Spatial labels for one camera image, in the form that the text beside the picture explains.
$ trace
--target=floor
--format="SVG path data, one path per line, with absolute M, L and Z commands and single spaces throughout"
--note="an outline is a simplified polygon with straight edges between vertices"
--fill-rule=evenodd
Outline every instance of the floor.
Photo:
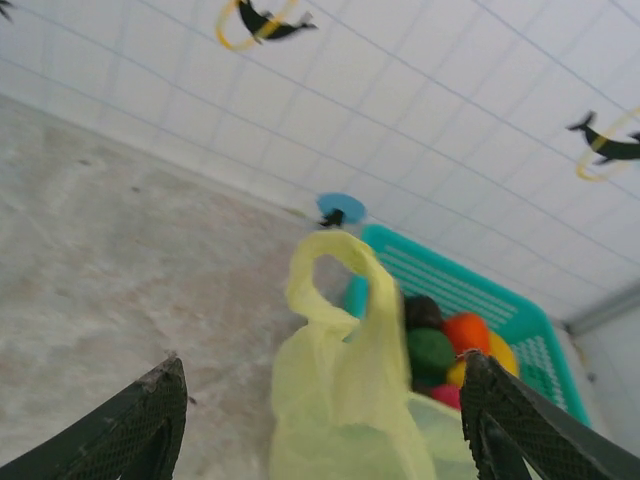
M 0 465 L 175 350 L 197 401 L 175 477 L 266 478 L 272 360 L 302 324 L 283 287 L 312 225 L 1 97 L 0 145 Z M 316 281 L 337 301 L 347 275 Z

